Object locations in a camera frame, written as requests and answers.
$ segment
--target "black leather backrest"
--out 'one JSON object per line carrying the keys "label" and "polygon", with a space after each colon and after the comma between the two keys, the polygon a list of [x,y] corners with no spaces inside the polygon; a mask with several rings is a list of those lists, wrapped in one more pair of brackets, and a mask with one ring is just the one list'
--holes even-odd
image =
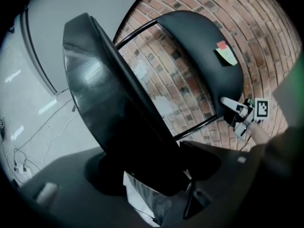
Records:
{"label": "black leather backrest", "polygon": [[76,107],[107,155],[147,186],[178,192],[184,176],[178,145],[97,21],[86,13],[66,23],[63,47]]}
{"label": "black leather backrest", "polygon": [[238,101],[244,87],[240,64],[227,66],[215,51],[218,42],[224,40],[229,45],[224,35],[211,20],[195,12],[175,11],[156,20],[185,50],[198,77],[208,88],[217,116],[223,116],[226,108],[220,98]]}

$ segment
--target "floor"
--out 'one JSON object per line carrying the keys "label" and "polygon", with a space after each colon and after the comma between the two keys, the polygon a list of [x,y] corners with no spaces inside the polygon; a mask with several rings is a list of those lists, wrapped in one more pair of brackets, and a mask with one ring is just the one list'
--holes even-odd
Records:
{"label": "floor", "polygon": [[[0,116],[6,127],[0,157],[10,179],[16,175],[22,184],[54,159],[98,146],[73,106],[69,91],[57,96],[45,91],[26,64],[18,38],[7,34],[0,50]],[[19,171],[13,170],[14,149],[22,151],[15,153]]]}
{"label": "floor", "polygon": [[[271,117],[262,126],[272,136],[284,131],[287,124],[271,92],[291,70],[301,44],[276,1],[140,0],[118,32],[116,43],[145,22],[181,9],[198,12],[220,28],[244,71],[241,100],[271,99]],[[160,27],[150,28],[120,52],[173,135],[213,114],[205,86],[196,80],[183,52]],[[22,184],[54,159],[98,146],[77,110],[72,111],[73,106],[69,91],[50,96],[44,90],[24,60],[15,34],[7,34],[0,49],[0,117],[6,125],[0,157],[10,179],[16,176]],[[222,120],[187,139],[231,149],[244,147]],[[244,150],[252,145],[249,141]]]}
{"label": "floor", "polygon": [[[243,69],[245,85],[240,101],[269,98],[271,116],[262,126],[271,136],[283,132],[287,123],[271,93],[292,69],[301,42],[279,4],[275,0],[140,0],[117,33],[116,43],[146,22],[175,10],[200,13],[218,26]],[[120,52],[172,135],[214,114],[205,86],[198,82],[183,52],[161,27],[151,27]],[[223,120],[186,139],[245,151],[254,144],[250,140],[244,146]]]}

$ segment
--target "metal frame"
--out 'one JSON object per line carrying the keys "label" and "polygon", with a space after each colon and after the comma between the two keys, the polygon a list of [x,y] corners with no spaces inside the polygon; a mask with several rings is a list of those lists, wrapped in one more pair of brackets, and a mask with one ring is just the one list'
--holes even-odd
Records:
{"label": "metal frame", "polygon": [[[156,19],[153,19],[151,21],[149,21],[148,23],[140,26],[139,28],[137,28],[135,31],[133,31],[130,35],[128,35],[126,38],[124,38],[121,42],[119,42],[116,46],[117,50],[120,50],[123,46],[125,46],[129,41],[131,41],[133,38],[135,38],[136,36],[138,36],[140,33],[142,33],[143,31],[145,31],[146,29],[152,27],[153,25],[158,24],[158,22],[156,21]],[[178,141],[196,131],[198,131],[199,129],[207,126],[208,124],[210,124],[211,122],[215,121],[218,119],[218,116],[215,114],[211,117],[209,117],[207,120],[197,124],[196,126],[174,136],[174,140]]]}

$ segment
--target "gray cloth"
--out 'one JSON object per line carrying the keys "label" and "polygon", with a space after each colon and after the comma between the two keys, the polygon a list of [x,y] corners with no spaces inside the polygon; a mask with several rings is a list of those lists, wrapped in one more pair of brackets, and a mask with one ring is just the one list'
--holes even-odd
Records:
{"label": "gray cloth", "polygon": [[168,197],[153,191],[129,174],[128,177],[136,191],[152,210],[155,223],[160,226],[172,226],[182,221],[188,198],[186,192],[181,191],[172,197]]}

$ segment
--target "gray wall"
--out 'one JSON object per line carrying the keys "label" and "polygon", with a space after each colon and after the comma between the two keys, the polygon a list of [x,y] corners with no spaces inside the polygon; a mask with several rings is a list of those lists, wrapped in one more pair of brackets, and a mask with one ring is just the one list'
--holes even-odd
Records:
{"label": "gray wall", "polygon": [[63,65],[64,24],[87,12],[113,39],[136,0],[30,0],[28,21],[34,49],[41,66],[57,92],[68,88]]}

